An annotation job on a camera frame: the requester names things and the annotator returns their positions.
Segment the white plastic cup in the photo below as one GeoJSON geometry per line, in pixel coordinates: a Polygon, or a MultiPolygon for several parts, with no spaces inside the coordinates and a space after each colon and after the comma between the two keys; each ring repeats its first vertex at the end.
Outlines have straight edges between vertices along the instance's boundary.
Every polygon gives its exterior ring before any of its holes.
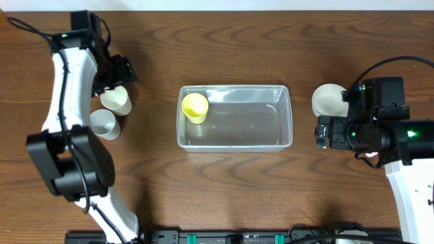
{"type": "Polygon", "coordinates": [[[129,94],[123,86],[113,90],[106,90],[100,96],[102,105],[119,116],[126,116],[132,111],[132,102],[129,94]]]}

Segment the grey plastic bowl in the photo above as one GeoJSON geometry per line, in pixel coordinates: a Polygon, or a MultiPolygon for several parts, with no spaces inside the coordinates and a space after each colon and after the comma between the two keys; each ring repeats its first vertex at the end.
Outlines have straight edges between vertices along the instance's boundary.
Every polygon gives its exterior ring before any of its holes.
{"type": "Polygon", "coordinates": [[[337,116],[346,117],[349,103],[342,100],[341,92],[346,89],[340,85],[327,83],[319,86],[312,96],[312,110],[316,117],[337,116]]]}

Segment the grey plastic cup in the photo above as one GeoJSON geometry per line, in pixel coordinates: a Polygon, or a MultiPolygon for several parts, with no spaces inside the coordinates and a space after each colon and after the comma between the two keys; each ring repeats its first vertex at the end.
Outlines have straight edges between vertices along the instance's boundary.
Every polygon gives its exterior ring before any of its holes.
{"type": "Polygon", "coordinates": [[[90,127],[94,134],[105,140],[115,140],[121,134],[115,115],[106,109],[96,110],[90,115],[90,127]]]}

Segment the yellow plastic cup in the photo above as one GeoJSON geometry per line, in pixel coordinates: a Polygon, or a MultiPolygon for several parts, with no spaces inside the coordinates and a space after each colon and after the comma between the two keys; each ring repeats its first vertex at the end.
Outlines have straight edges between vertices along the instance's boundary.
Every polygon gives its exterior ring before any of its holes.
{"type": "Polygon", "coordinates": [[[182,111],[187,119],[194,124],[203,123],[208,114],[208,99],[201,94],[193,93],[182,100],[182,111]]]}

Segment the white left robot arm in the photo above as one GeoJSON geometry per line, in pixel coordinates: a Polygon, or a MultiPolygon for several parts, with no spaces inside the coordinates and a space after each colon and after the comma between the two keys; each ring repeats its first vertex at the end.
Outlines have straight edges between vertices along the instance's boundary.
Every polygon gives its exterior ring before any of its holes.
{"type": "Polygon", "coordinates": [[[105,243],[145,243],[138,216],[114,187],[113,158],[91,127],[94,96],[136,80],[130,61],[110,56],[99,28],[46,35],[55,75],[41,132],[26,149],[48,190],[74,202],[103,229],[105,243]]]}

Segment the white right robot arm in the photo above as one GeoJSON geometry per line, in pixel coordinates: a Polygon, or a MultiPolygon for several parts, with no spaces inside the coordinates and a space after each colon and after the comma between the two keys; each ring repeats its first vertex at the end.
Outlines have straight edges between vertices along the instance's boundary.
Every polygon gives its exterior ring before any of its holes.
{"type": "Polygon", "coordinates": [[[411,120],[403,79],[363,81],[342,93],[347,115],[318,118],[317,147],[349,150],[373,167],[384,168],[397,211],[401,235],[410,243],[433,242],[433,120],[411,120]]]}

